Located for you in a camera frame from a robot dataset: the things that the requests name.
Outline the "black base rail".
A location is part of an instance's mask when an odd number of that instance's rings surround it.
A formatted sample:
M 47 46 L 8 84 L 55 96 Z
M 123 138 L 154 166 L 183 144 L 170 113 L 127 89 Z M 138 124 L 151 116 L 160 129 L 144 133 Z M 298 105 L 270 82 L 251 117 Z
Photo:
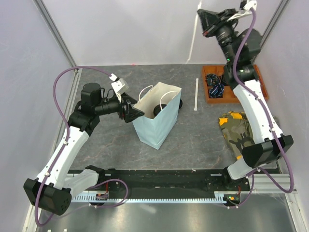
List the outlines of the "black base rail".
M 110 198 L 130 199 L 210 198 L 216 191 L 244 192 L 250 190 L 246 178 L 230 180 L 223 169 L 116 170 L 88 165 L 98 172 L 98 182 L 112 179 L 98 187 L 108 190 Z

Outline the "dark blue rolled tie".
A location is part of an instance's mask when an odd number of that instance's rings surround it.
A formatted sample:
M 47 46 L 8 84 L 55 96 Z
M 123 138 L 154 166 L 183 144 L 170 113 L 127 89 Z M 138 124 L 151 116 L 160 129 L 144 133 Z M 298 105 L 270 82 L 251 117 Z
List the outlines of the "dark blue rolled tie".
M 213 87 L 217 84 L 220 84 L 221 80 L 217 75 L 213 73 L 209 73 L 209 74 L 206 74 L 206 83 L 207 83 L 207 86 Z

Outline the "white and blue paper bag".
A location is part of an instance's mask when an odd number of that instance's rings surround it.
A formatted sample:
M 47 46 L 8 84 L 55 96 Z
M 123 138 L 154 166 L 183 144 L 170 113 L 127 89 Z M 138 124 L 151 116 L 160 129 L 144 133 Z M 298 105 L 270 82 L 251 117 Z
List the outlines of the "white and blue paper bag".
M 133 126 L 141 142 L 159 149 L 175 125 L 178 117 L 182 89 L 162 82 L 149 85 L 139 93 L 135 109 L 144 112 L 133 121 Z M 158 104 L 166 107 L 154 116 L 153 110 Z

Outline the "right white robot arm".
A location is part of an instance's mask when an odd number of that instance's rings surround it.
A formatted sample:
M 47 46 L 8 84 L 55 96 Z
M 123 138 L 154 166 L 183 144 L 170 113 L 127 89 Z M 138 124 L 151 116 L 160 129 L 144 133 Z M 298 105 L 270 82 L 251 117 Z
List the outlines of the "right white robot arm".
M 254 144 L 242 149 L 242 157 L 226 169 L 221 178 L 222 187 L 233 190 L 239 179 L 247 176 L 255 168 L 286 157 L 286 152 L 294 144 L 291 135 L 285 135 L 275 122 L 262 93 L 258 74 L 252 59 L 260 53 L 262 36 L 254 29 L 256 13 L 253 8 L 244 9 L 253 16 L 250 27 L 241 34 L 235 32 L 240 15 L 236 9 L 212 12 L 199 9 L 203 36 L 215 37 L 225 58 L 224 79 L 241 103 L 251 130 Z

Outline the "blue striped rolled tie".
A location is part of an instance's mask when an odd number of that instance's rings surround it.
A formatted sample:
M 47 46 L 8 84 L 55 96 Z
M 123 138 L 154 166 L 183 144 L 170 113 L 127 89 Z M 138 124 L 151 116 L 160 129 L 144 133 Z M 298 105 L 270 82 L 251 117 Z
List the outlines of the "blue striped rolled tie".
M 209 97 L 212 98 L 212 99 L 213 98 L 222 98 L 223 93 L 224 93 L 224 85 L 220 83 L 220 84 L 213 86 L 209 90 Z

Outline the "camouflage folded cloth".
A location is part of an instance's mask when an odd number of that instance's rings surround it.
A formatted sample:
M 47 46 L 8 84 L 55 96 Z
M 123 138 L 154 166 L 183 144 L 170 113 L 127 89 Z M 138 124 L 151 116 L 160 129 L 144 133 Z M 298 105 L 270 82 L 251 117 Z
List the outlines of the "camouflage folded cloth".
M 221 115 L 218 122 L 228 147 L 233 151 L 236 160 L 239 160 L 242 157 L 243 148 L 254 145 L 246 114 L 230 111 Z

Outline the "white straw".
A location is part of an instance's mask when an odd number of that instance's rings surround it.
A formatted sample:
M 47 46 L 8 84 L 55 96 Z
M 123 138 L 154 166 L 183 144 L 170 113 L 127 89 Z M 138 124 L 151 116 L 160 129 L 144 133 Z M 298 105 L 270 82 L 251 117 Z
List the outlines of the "white straw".
M 189 50 L 188 58 L 187 58 L 185 64 L 188 64 L 189 61 L 191 60 L 191 57 L 192 57 L 192 52 L 193 52 L 195 37 L 196 37 L 196 31 L 197 31 L 197 21 L 198 21 L 198 15 L 196 13 L 195 20 L 194 20 L 194 27 L 193 27 L 193 34 L 192 34 L 190 50 Z
M 199 79 L 198 79 L 198 78 L 196 78 L 194 111 L 197 111 L 198 84 L 199 84 Z

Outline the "black plastic cup lid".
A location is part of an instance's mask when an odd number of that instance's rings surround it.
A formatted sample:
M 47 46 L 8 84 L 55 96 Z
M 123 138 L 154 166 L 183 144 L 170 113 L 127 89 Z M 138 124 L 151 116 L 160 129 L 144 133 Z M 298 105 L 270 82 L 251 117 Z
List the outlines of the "black plastic cup lid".
M 153 110 L 154 116 L 157 116 L 165 107 L 166 107 L 166 104 L 161 104 L 161 105 L 158 104 Z

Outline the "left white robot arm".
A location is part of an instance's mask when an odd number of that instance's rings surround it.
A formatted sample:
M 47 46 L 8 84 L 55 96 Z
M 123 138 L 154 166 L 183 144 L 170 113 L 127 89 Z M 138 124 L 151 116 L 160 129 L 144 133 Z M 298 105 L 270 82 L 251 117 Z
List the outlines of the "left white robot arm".
M 144 114 L 133 108 L 137 100 L 126 94 L 127 89 L 124 79 L 112 82 L 113 95 L 107 98 L 105 89 L 98 83 L 83 86 L 81 99 L 65 120 L 63 138 L 52 157 L 35 179 L 27 179 L 24 183 L 26 195 L 36 211 L 43 209 L 60 216 L 78 194 L 90 188 L 101 190 L 105 187 L 104 171 L 94 166 L 69 180 L 66 176 L 79 150 L 99 124 L 100 116 L 116 113 L 129 123 Z

